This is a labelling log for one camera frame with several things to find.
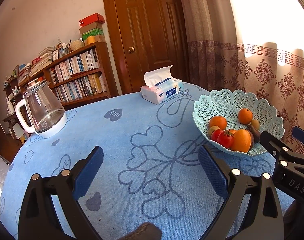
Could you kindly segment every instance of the blue gripper pad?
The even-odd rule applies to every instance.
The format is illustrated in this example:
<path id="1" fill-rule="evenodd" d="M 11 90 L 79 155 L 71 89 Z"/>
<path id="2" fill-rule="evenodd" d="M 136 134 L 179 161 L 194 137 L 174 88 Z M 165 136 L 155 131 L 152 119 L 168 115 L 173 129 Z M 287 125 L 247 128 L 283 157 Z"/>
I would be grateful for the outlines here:
<path id="1" fill-rule="evenodd" d="M 304 130 L 294 126 L 292 129 L 292 136 L 304 144 Z"/>
<path id="2" fill-rule="evenodd" d="M 98 147 L 75 179 L 73 190 L 73 197 L 75 200 L 78 200 L 80 197 L 85 196 L 93 179 L 95 178 L 95 175 L 103 163 L 103 159 L 103 149 L 101 147 Z"/>
<path id="3" fill-rule="evenodd" d="M 208 177 L 215 193 L 226 199 L 228 196 L 228 181 L 204 146 L 199 148 L 199 162 Z"/>

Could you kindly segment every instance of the blue tablecloth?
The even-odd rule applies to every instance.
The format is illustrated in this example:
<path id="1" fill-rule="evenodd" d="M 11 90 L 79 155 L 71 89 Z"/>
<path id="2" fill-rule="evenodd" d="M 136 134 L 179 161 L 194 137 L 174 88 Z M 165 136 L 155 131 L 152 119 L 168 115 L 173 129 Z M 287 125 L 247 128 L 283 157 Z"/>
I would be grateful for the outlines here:
<path id="1" fill-rule="evenodd" d="M 104 161 L 79 204 L 103 239 L 118 239 L 145 221 L 163 232 L 162 239 L 199 239 L 223 203 L 199 164 L 205 143 L 192 120 L 193 103 L 208 92 L 188 83 L 178 95 L 155 105 L 133 93 L 67 111 L 67 124 L 55 136 L 33 134 L 16 155 L 0 202 L 0 219 L 17 239 L 20 207 L 34 173 L 56 175 L 84 159 L 98 145 Z M 215 154 L 245 174 L 272 174 L 274 158 Z M 293 199 L 278 191 L 283 212 Z M 244 197 L 230 234 L 243 219 Z M 64 231 L 73 236 L 59 205 Z"/>

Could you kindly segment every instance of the tissue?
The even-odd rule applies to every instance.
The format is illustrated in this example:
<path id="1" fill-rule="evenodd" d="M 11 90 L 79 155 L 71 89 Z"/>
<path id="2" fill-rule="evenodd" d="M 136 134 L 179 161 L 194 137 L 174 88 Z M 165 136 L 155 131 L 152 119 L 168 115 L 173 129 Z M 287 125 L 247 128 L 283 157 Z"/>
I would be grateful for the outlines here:
<path id="1" fill-rule="evenodd" d="M 182 80 L 171 76 L 172 66 L 163 67 L 144 74 L 146 85 L 141 87 L 144 99 L 158 105 L 182 91 Z"/>

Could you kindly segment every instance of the orange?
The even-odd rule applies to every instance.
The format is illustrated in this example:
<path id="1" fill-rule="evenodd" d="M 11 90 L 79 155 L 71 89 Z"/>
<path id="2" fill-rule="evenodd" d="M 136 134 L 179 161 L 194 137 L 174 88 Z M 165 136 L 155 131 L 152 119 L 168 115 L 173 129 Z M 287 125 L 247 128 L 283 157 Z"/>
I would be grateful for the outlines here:
<path id="1" fill-rule="evenodd" d="M 248 108 L 243 108 L 239 111 L 239 121 L 242 124 L 249 124 L 253 119 L 253 114 Z"/>
<path id="2" fill-rule="evenodd" d="M 240 129 L 234 133 L 234 141 L 230 147 L 231 151 L 247 153 L 251 146 L 251 135 L 247 130 Z"/>
<path id="3" fill-rule="evenodd" d="M 227 120 L 223 116 L 214 116 L 210 120 L 209 127 L 212 127 L 214 125 L 220 127 L 220 129 L 224 130 L 227 127 L 228 123 L 227 123 Z"/>

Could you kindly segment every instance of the wall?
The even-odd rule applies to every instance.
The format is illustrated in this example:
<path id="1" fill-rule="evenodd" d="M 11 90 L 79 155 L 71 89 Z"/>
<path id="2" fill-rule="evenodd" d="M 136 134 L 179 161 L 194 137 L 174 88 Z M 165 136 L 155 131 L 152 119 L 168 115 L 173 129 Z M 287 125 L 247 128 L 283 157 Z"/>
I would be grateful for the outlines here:
<path id="1" fill-rule="evenodd" d="M 105 17 L 103 0 L 5 0 L 0 6 L 0 122 L 7 115 L 3 82 L 18 64 L 31 62 L 45 47 L 80 38 L 79 20 L 93 13 Z M 117 77 L 107 24 L 103 30 L 117 87 Z"/>

